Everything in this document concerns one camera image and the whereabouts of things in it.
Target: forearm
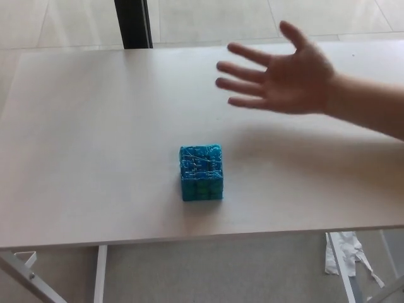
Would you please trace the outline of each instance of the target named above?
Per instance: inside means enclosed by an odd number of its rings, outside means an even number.
[[[404,141],[404,88],[338,75],[325,114]]]

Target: floor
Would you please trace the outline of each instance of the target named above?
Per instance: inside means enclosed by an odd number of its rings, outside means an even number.
[[[402,0],[148,0],[155,47],[280,43],[280,20],[315,41],[404,39]],[[122,49],[113,0],[0,0],[0,112],[24,52]],[[380,233],[361,232],[376,273],[394,272]],[[116,246],[104,302],[346,302],[324,274],[324,235]],[[91,302],[97,250],[39,251],[35,271],[68,302]],[[358,265],[364,297],[378,286]],[[394,294],[386,302],[403,302]],[[38,302],[0,272],[0,302]]]

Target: white table leg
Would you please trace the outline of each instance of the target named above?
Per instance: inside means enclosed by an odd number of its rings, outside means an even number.
[[[97,274],[95,275],[94,303],[102,303],[104,299],[105,267],[107,265],[106,245],[98,247]]]
[[[37,276],[11,251],[0,252],[0,268],[45,303],[66,303],[53,288]]]
[[[342,278],[343,286],[345,287],[345,291],[347,292],[348,302],[355,303],[356,300],[354,292],[352,291],[347,268],[345,267],[345,262],[343,260],[343,253],[340,249],[340,246],[338,245],[338,240],[334,232],[327,232],[326,234],[328,239],[330,240],[331,248],[333,249],[336,267],[338,268],[338,272],[340,274],[340,277]]]

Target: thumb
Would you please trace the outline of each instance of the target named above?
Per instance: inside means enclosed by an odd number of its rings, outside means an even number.
[[[291,41],[291,43],[293,43],[293,45],[296,47],[298,51],[309,43],[308,39],[301,32],[301,30],[299,30],[293,24],[286,21],[281,21],[279,24],[279,28],[282,34],[289,41]]]

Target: blue box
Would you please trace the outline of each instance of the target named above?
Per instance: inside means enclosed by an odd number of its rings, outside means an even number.
[[[223,198],[223,165],[220,145],[182,146],[179,150],[182,200]]]

